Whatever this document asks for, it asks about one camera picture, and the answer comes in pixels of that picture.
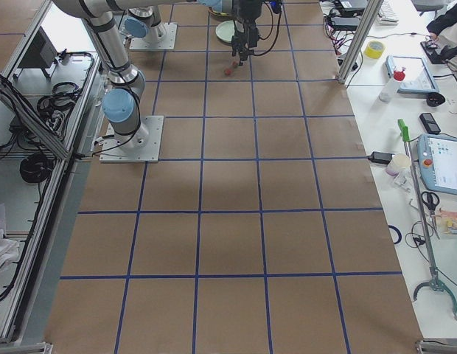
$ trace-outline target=black sleeve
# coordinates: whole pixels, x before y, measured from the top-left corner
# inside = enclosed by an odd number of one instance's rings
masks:
[[[427,26],[427,30],[428,32],[439,35],[442,30],[453,26],[455,23],[457,23],[457,3],[447,13],[431,21]]]

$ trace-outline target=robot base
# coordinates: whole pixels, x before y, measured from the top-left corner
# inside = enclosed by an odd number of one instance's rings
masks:
[[[166,27],[166,36],[163,41],[148,43],[143,41],[141,38],[134,38],[130,43],[130,50],[135,51],[157,51],[157,50],[167,50],[174,49],[176,42],[176,30],[178,24],[171,22],[169,24],[163,24]]]
[[[163,133],[163,116],[142,117],[142,124],[150,132],[148,142],[142,147],[134,149],[122,149],[116,147],[106,151],[100,156],[102,163],[126,163],[126,162],[158,162],[160,156],[161,134]],[[106,134],[114,134],[114,130],[109,124]],[[105,140],[102,149],[113,148],[118,145],[114,139]]]

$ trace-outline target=green handle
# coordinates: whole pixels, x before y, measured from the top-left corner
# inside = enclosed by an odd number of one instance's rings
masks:
[[[411,140],[411,138],[408,135],[408,126],[405,125],[404,120],[398,119],[397,124],[399,125],[400,134],[402,135],[402,141],[409,142]]]

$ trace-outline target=scissors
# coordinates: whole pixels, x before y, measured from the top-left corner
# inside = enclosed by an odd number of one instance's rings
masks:
[[[436,231],[435,210],[438,204],[440,204],[440,197],[434,192],[422,192],[422,203],[428,208],[430,221]]]

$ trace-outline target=white keyboard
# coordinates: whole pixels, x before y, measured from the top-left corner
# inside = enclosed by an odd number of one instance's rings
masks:
[[[377,14],[377,22],[388,26],[395,26],[399,23],[399,18],[392,10],[389,0],[384,0],[381,8]]]

